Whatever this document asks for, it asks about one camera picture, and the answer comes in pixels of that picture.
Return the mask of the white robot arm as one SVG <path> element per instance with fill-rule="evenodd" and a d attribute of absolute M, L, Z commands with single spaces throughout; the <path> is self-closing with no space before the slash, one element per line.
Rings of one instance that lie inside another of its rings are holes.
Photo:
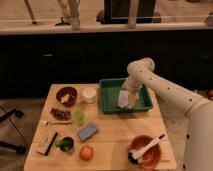
<path fill-rule="evenodd" d="M 213 101 L 156 75 L 154 68 L 151 58 L 129 63 L 125 86 L 135 92 L 145 85 L 188 116 L 183 171 L 213 171 Z"/>

